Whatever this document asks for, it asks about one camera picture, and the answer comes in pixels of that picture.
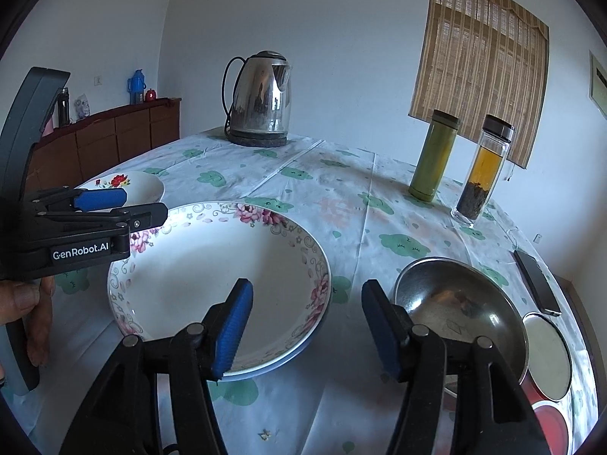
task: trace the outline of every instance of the table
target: table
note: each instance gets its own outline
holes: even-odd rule
[[[230,144],[219,129],[156,148],[117,170],[156,174],[163,202],[177,207],[244,197],[283,202],[286,215],[321,244],[332,268],[329,315],[309,347],[262,376],[209,384],[231,454],[381,454],[395,427],[404,387],[382,370],[360,306],[360,289],[376,278],[392,293],[401,269],[439,255],[483,271],[522,315],[537,311],[512,250],[538,258],[559,306],[548,318],[572,355],[571,390],[561,405],[577,448],[597,421],[590,358],[567,301],[532,244],[495,203],[474,229],[449,215],[461,184],[444,178],[432,204],[407,193],[414,167],[366,150],[290,135],[284,147]],[[2,390],[44,455],[56,454],[80,402],[121,339],[106,290],[108,265],[57,276],[51,358],[40,386],[25,397]],[[163,445],[174,442],[168,379],[159,378]],[[451,422],[444,413],[442,430]]]

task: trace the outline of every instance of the stainless steel bowl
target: stainless steel bowl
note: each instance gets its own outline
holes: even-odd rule
[[[519,383],[529,361],[523,320],[514,304],[487,276],[459,261],[429,257],[414,261],[398,276],[393,302],[414,323],[423,323],[446,339],[472,342],[487,336],[502,353]],[[457,393],[456,377],[445,388]]]

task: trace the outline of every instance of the green tumbler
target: green tumbler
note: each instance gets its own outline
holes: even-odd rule
[[[434,110],[414,179],[409,186],[409,193],[415,198],[432,202],[447,167],[458,129],[458,118]]]

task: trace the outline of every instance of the floral plate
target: floral plate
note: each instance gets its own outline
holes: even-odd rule
[[[224,376],[237,380],[282,364],[329,306],[327,257],[299,225],[234,202],[171,209],[163,227],[131,235],[131,256],[110,265],[107,293],[122,333],[154,340],[201,321],[240,277],[253,283],[254,297]]]
[[[139,171],[99,176],[80,185],[79,188],[87,190],[123,188],[126,191],[124,207],[160,202],[165,194],[165,184],[158,179],[158,176]]]

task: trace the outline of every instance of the wooden cabinet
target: wooden cabinet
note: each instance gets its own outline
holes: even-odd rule
[[[163,98],[122,106],[55,130],[34,147],[25,191],[74,187],[178,140],[180,101]]]

